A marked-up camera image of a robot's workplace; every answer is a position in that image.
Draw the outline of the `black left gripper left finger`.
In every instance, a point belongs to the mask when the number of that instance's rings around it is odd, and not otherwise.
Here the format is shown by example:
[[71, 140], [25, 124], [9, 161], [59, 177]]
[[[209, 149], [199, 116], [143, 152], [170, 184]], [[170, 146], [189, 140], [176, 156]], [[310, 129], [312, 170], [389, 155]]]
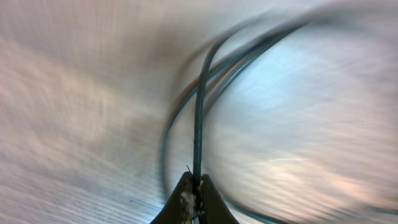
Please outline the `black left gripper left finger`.
[[171, 196], [163, 209], [150, 224], [191, 224], [192, 205], [189, 197], [192, 195], [192, 173], [186, 171], [181, 176]]

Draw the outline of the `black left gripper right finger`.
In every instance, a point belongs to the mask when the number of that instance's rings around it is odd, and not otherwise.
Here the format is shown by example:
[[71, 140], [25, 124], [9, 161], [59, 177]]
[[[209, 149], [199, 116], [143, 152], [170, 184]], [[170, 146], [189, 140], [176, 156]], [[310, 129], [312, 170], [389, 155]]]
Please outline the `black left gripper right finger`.
[[200, 224], [239, 224], [217, 191], [211, 177], [203, 174], [201, 177], [201, 209]]

